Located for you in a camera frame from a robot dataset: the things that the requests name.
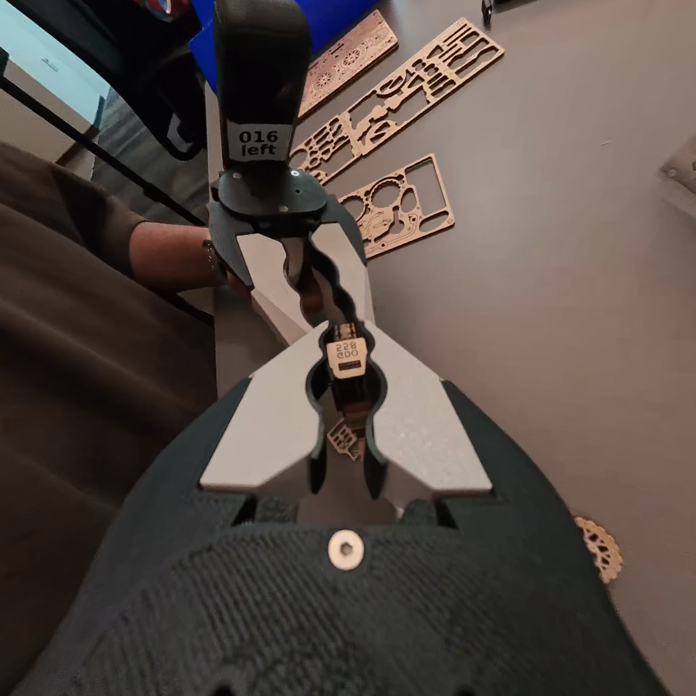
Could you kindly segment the small wooden puzzle piece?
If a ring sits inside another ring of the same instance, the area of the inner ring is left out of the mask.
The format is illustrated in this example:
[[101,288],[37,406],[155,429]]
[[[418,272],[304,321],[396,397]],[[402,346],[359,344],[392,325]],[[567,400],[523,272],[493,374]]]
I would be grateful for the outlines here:
[[352,462],[363,460],[365,440],[349,427],[344,418],[328,431],[326,439],[339,455],[348,457]]

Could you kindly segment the slotted wooden puzzle sheet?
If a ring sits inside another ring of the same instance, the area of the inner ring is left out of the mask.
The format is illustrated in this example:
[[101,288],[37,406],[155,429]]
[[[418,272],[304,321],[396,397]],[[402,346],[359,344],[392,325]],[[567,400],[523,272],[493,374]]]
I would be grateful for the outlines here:
[[460,18],[344,112],[344,133],[364,157],[499,61],[505,50]]

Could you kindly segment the person's brown clothing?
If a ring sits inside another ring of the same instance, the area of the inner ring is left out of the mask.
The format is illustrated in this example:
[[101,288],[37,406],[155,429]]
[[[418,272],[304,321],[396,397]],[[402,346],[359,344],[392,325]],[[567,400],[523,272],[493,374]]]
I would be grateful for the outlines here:
[[132,277],[146,221],[1,144],[2,695],[46,648],[135,482],[216,401],[210,322]]

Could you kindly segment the small wooden gear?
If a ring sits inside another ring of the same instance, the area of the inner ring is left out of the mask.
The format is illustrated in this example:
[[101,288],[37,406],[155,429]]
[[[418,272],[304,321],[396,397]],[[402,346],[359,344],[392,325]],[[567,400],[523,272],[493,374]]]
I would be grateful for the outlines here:
[[593,557],[594,565],[605,586],[618,579],[623,569],[623,557],[613,535],[595,521],[579,515],[573,520],[580,529],[584,544]]

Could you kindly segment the white cabinet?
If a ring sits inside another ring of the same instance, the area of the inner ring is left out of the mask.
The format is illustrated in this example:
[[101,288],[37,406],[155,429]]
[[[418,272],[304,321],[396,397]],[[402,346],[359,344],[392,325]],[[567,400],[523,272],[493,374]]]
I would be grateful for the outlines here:
[[[84,136],[99,135],[108,83],[8,1],[1,2],[1,77]],[[72,136],[4,90],[1,141],[77,171],[94,160]]]

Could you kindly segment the wooden mechanical puzzle model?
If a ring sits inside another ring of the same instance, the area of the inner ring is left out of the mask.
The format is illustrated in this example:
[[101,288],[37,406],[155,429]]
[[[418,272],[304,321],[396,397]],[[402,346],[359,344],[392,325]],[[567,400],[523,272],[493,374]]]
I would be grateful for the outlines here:
[[326,343],[329,384],[345,425],[365,438],[368,417],[377,401],[377,385],[368,364],[368,340],[359,322],[333,326]]

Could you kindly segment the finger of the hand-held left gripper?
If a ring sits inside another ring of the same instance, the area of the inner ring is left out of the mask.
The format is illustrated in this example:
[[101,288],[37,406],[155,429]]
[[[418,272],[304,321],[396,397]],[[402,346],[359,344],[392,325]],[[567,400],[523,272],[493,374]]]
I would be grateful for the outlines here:
[[238,237],[252,283],[258,313],[279,339],[290,346],[313,330],[301,308],[300,293],[285,270],[287,251],[279,240],[253,233]]
[[345,320],[372,321],[372,291],[362,242],[356,248],[339,222],[323,223],[310,236],[315,268],[326,278]]

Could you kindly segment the grey plastic piece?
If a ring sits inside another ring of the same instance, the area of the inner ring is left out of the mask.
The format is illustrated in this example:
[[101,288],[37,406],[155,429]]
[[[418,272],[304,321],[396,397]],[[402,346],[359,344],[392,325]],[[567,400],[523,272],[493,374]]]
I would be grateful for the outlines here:
[[695,140],[678,147],[660,166],[664,176],[695,195]]

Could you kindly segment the reddish wooden puzzle sheet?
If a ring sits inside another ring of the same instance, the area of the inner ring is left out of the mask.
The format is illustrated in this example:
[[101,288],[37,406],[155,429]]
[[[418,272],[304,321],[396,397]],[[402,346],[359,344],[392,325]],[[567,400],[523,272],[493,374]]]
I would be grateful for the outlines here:
[[372,11],[310,64],[298,121],[371,70],[397,47],[396,34],[381,12]]

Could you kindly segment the black chair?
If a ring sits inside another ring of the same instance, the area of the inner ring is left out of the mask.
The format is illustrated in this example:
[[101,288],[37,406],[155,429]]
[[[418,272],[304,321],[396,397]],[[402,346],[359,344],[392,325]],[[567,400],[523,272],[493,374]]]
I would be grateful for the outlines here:
[[51,30],[102,76],[179,161],[204,149],[203,83],[191,1],[43,1]]

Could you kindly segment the round-holed wooden puzzle sheet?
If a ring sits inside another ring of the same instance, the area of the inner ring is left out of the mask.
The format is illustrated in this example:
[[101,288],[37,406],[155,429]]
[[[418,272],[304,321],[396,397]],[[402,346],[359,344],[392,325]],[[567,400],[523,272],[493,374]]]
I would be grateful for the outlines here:
[[383,175],[339,198],[356,220],[367,259],[455,226],[435,154]]

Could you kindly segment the short wooden puzzle sheet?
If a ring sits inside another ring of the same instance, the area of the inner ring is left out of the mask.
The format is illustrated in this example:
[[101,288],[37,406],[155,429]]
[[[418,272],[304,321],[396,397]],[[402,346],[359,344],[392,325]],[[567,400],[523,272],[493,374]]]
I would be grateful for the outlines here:
[[362,157],[349,114],[344,111],[291,151],[290,166],[326,185]]

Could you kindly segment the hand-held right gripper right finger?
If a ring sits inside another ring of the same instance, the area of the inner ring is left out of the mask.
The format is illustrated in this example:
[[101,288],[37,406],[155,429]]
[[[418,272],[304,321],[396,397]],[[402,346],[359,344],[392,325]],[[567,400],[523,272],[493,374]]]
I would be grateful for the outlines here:
[[379,401],[366,428],[363,471],[370,496],[405,509],[413,500],[483,496],[493,485],[439,375],[376,325],[369,366]]

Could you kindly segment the grey desk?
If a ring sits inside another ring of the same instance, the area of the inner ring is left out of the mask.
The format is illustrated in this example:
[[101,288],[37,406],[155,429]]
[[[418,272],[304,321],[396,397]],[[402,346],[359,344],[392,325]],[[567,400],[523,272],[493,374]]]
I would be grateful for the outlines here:
[[695,224],[660,165],[695,130],[694,1],[531,1],[495,65],[328,185],[433,153],[455,227],[370,262],[377,323],[618,541],[614,602],[695,694]]

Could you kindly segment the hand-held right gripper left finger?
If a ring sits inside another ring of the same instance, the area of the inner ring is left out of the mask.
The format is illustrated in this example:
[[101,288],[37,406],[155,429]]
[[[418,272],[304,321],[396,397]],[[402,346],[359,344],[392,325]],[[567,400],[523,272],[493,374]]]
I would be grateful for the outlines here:
[[202,489],[245,494],[318,493],[326,432],[311,377],[324,361],[327,321],[256,370],[200,477]]

